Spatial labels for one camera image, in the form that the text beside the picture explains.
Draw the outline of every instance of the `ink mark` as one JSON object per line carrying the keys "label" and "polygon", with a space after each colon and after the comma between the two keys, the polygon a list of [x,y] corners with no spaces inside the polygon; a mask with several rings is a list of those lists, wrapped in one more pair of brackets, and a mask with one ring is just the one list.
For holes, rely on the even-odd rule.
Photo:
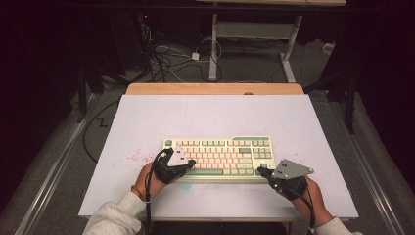
{"label": "ink mark", "polygon": [[108,127],[107,125],[103,124],[104,123],[104,118],[103,117],[97,117],[95,119],[100,120],[100,125],[99,125],[100,127]]}

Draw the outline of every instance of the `hand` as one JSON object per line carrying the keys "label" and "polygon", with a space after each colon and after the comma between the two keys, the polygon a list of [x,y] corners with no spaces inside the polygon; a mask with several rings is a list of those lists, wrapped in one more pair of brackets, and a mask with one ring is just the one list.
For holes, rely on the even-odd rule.
{"label": "hand", "polygon": [[[318,184],[310,179],[308,176],[305,176],[305,180],[308,184],[308,192],[305,191],[302,196],[311,203],[310,196],[312,199],[312,204],[314,207],[314,214],[315,214],[315,227],[319,227],[330,220],[333,219],[333,216],[327,211],[326,207],[324,206],[323,195],[321,194],[320,187]],[[307,218],[310,218],[310,210],[305,202],[302,199],[297,198],[291,201],[291,203],[296,208],[297,212],[304,215]]]}
{"label": "hand", "polygon": [[[135,193],[137,196],[140,197],[141,200],[145,201],[146,199],[146,178],[150,176],[147,176],[150,172],[150,169],[152,168],[153,163],[149,163],[143,166],[143,168],[140,171],[140,174],[138,174],[137,181],[135,182],[134,189],[131,191]],[[150,195],[152,197],[157,196],[159,192],[166,186],[163,182],[161,182],[156,175],[153,173],[152,175],[152,181],[150,184]]]}

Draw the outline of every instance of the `gray carpet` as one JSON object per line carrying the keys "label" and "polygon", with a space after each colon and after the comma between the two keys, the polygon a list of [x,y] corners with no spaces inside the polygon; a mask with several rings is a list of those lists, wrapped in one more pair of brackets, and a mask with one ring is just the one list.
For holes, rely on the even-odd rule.
{"label": "gray carpet", "polygon": [[[221,82],[244,80],[250,82],[286,82],[280,64],[276,63],[277,55],[284,49],[284,45],[282,42],[277,42],[270,49],[253,50],[237,59],[226,58],[235,57],[237,52],[225,53],[219,61],[222,70]],[[322,45],[322,42],[316,41],[308,44],[305,48],[299,45],[295,47],[291,65],[299,84],[308,85],[318,80],[328,60],[328,56],[321,53]],[[177,46],[177,48],[187,55],[192,52],[186,47]],[[179,63],[184,59],[171,58],[171,60]],[[194,64],[202,65],[204,78],[207,78],[208,64]],[[135,71],[131,71],[130,75],[133,76],[135,73]],[[184,81],[202,82],[198,67],[191,66],[178,70],[175,75]],[[180,82],[176,76],[169,74],[165,79],[167,82]],[[123,92],[123,88],[107,85],[104,94],[95,98],[97,105],[90,109],[90,117],[94,117],[107,105],[116,102]],[[350,135],[345,131],[343,123],[339,119],[339,111],[342,111],[343,104],[329,103],[325,97],[325,92],[321,91],[313,92],[310,97],[359,213],[359,218],[347,222],[346,226],[351,231],[360,231],[364,234],[405,234],[391,233],[391,229],[386,222],[387,219],[380,213],[376,197],[368,187],[365,174],[358,164],[355,147],[350,143]],[[15,234],[17,231],[50,168],[75,131],[77,112],[78,110],[74,108],[73,112],[49,138],[49,141],[45,143],[44,148],[16,191],[14,198],[1,214],[0,234]],[[109,106],[97,116],[97,118],[104,118],[102,123],[100,119],[92,119],[91,125],[85,133],[85,144],[90,155],[95,159],[99,158],[105,144],[115,112],[116,104]],[[358,96],[356,96],[354,126],[356,133],[351,136],[352,139],[359,144],[364,158],[374,169],[376,178],[379,180],[385,194],[384,196],[389,199],[403,231],[406,234],[411,234],[410,232],[415,231],[414,215],[411,213],[415,210],[413,193],[392,163],[388,152],[377,135],[376,129],[366,116],[364,106]],[[87,220],[77,216],[77,214],[92,177],[95,163],[88,157],[81,137],[82,135],[74,144],[69,155],[69,162],[59,184],[32,234],[82,233]],[[292,234],[305,234],[306,226],[306,223],[295,223]]]}

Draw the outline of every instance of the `floor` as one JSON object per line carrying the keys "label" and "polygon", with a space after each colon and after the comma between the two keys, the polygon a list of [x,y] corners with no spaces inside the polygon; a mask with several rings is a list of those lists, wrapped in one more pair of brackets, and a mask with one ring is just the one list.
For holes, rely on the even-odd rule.
{"label": "floor", "polygon": [[[321,51],[323,45],[317,40],[295,46],[290,63],[302,87],[319,79],[329,59]],[[285,46],[285,41],[223,41],[218,61],[219,82],[287,82],[278,59]],[[195,48],[164,43],[157,50],[169,73],[163,77],[160,66],[154,63],[153,77],[149,74],[139,82],[204,82],[207,79],[208,63],[185,63]],[[200,52],[200,61],[207,61],[204,48]],[[129,70],[127,78],[139,72]],[[82,233],[87,219],[77,213],[94,172],[93,160],[99,159],[109,133],[116,112],[114,102],[125,92],[124,87],[114,84],[110,78],[104,78],[104,84],[103,94],[89,96],[89,112],[82,123],[76,122],[79,106],[77,97],[73,97],[73,111],[44,144],[1,214],[0,234]],[[325,91],[315,91],[309,95],[359,212],[359,218],[347,222],[346,226],[363,234],[415,231],[411,214],[415,209],[413,194],[379,140],[358,94],[354,135],[348,133],[343,123],[344,104],[329,103],[325,94]],[[306,221],[295,223],[292,234],[305,234],[306,225]]]}

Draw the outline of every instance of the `dark background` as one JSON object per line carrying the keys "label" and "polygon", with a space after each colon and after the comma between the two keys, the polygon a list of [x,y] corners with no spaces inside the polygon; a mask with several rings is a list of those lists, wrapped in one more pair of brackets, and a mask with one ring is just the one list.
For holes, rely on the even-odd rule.
{"label": "dark background", "polygon": [[[347,3],[364,7],[381,1],[361,2]],[[414,190],[415,8],[409,0],[396,0],[386,1],[382,9],[375,15],[354,16],[345,26],[321,15],[304,17],[298,42],[337,41],[322,79],[338,70],[356,76],[370,119]],[[52,0],[0,3],[0,210],[48,136],[70,112],[69,98],[76,91],[80,65],[93,61],[123,74],[142,59],[140,48],[128,47],[131,41],[125,41],[138,39],[134,30],[122,28],[136,26],[131,14],[91,16],[86,20]],[[197,19],[171,31],[194,42],[210,21],[198,14],[166,16],[154,22],[160,30],[172,29],[172,21],[189,24],[189,18]],[[185,28],[192,28],[192,33]],[[347,76],[322,88],[346,90],[345,81]]]}

